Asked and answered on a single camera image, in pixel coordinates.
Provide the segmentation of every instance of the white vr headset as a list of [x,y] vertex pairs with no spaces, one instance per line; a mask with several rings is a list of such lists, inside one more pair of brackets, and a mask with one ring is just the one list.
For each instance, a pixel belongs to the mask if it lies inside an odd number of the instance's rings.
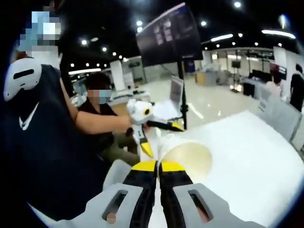
[[11,100],[21,89],[31,90],[39,82],[42,65],[34,58],[23,58],[12,63],[4,84],[4,101]]

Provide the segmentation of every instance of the black ceiling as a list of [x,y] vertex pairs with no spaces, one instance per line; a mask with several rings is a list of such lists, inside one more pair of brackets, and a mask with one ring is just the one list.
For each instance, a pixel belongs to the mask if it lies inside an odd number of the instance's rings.
[[[220,48],[259,47],[272,48],[282,43],[286,49],[295,51],[295,41],[289,38],[264,35],[263,29],[280,29],[278,18],[281,14],[292,17],[296,8],[291,1],[285,0],[238,0],[242,3],[239,9],[234,8],[236,0],[186,0],[195,20],[197,21],[201,42],[211,38],[232,33],[234,37],[219,41]],[[64,24],[64,32],[60,47],[69,53],[69,59],[75,68],[86,61],[92,64],[109,64],[110,61],[123,57],[140,55],[135,34],[136,21],[143,26],[158,17],[171,7],[184,2],[182,0],[65,0],[59,9]],[[97,37],[96,42],[87,46],[80,44],[81,39],[90,41]],[[202,45],[208,50],[217,49],[216,43]]]

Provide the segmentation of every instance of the laptop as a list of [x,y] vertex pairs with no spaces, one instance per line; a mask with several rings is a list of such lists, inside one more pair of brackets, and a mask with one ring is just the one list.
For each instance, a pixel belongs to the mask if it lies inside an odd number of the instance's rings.
[[178,77],[171,77],[171,91],[168,100],[155,103],[153,115],[163,120],[175,120],[182,118],[181,103],[184,81]]

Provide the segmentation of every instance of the black shirt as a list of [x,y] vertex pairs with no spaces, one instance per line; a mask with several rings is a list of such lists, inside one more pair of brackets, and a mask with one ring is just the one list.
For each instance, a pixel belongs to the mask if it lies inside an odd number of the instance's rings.
[[26,130],[19,116],[6,116],[5,151],[26,201],[52,219],[72,219],[102,191],[109,167],[88,151],[76,129],[60,72],[42,65],[39,85],[39,104]]
[[294,74],[290,87],[293,90],[290,104],[301,112],[304,100],[304,79],[299,74]]
[[[80,107],[79,111],[100,114],[100,115],[115,115],[111,107],[108,104],[100,104],[100,113],[98,113],[95,108],[92,106],[89,99],[86,100]],[[99,154],[104,149],[109,148],[114,143],[114,136],[112,132],[95,134],[88,134],[85,136],[87,141],[87,146],[89,150],[94,154]]]

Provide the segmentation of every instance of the person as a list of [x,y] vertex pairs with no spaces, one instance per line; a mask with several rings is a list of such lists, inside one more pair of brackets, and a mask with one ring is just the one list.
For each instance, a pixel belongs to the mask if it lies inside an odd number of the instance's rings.
[[[23,54],[17,52],[10,68],[20,61],[35,61],[22,58]],[[52,65],[40,66],[35,87],[20,89],[5,103],[3,151],[22,197],[31,206],[54,220],[72,219],[84,212],[87,202],[103,190],[109,170],[86,147],[82,133],[123,132],[132,123],[127,115],[77,110],[71,104],[60,71]],[[5,83],[14,81],[13,76],[7,74]],[[33,75],[16,80],[32,78]]]
[[[80,111],[99,114],[117,116],[117,114],[106,103],[111,97],[111,81],[110,78],[100,72],[93,73],[86,81],[87,100],[79,107]],[[99,96],[100,93],[108,92],[104,98]],[[91,152],[101,156],[109,162],[116,159],[123,160],[131,166],[139,163],[140,158],[137,155],[137,144],[133,137],[126,136],[126,133],[107,132],[96,135],[86,135],[87,144]]]
[[295,69],[297,73],[293,74],[290,84],[290,104],[301,112],[304,101],[304,76],[299,64],[295,65]]
[[266,83],[266,88],[271,92],[272,96],[279,98],[281,97],[281,82],[282,79],[279,75],[274,74],[272,81]]

